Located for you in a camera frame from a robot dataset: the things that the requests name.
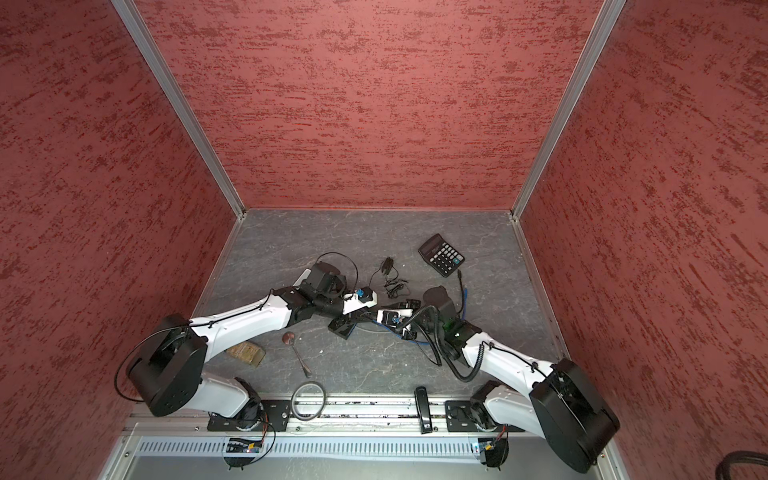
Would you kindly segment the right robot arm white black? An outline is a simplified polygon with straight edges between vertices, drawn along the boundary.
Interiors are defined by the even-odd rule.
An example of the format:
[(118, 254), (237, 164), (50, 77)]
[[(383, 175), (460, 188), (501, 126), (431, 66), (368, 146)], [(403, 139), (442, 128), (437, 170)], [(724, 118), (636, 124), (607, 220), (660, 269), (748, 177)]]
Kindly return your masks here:
[(427, 290), (423, 300), (425, 305), (401, 318), (395, 331), (419, 331), (437, 362), (463, 383), (479, 373), (493, 378), (477, 391), (477, 422), (484, 429), (492, 422), (535, 434), (579, 473), (597, 464), (620, 420), (581, 367), (568, 358), (537, 359), (497, 341), (462, 319), (443, 287)]

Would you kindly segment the black rectangular box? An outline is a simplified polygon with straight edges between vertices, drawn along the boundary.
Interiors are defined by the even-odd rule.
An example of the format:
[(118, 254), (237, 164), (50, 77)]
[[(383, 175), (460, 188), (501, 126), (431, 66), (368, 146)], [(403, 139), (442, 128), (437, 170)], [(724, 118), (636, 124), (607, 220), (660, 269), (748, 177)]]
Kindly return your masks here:
[(353, 313), (339, 316), (328, 324), (328, 330), (343, 340), (347, 340), (358, 324), (358, 315)]

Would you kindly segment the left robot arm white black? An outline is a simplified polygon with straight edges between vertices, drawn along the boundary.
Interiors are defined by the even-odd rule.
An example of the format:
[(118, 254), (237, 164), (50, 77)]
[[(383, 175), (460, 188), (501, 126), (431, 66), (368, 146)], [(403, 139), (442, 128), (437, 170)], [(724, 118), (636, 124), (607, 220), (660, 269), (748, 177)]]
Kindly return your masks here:
[(194, 409), (251, 427), (261, 418), (256, 390), (241, 378), (207, 372), (206, 364), (231, 347), (315, 314), (341, 315), (348, 290), (338, 268), (317, 262), (294, 284), (272, 289), (246, 306), (190, 320), (177, 314), (164, 318), (119, 371), (137, 391), (137, 401), (156, 417)]

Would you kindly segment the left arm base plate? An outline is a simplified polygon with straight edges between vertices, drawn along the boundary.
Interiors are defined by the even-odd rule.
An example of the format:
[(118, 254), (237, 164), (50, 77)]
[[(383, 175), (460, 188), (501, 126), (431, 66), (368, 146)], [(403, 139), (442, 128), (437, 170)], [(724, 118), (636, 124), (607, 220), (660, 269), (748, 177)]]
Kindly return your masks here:
[(210, 413), (207, 430), (255, 434), (271, 426), (277, 432), (284, 432), (289, 418), (288, 400), (249, 400), (234, 417)]

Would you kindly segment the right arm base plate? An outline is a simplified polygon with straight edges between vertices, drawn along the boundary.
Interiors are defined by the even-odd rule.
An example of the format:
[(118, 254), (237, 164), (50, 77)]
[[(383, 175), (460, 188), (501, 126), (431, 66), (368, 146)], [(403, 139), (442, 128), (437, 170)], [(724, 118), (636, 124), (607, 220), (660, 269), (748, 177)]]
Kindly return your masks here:
[(449, 432), (495, 432), (499, 428), (480, 402), (447, 400), (444, 406)]

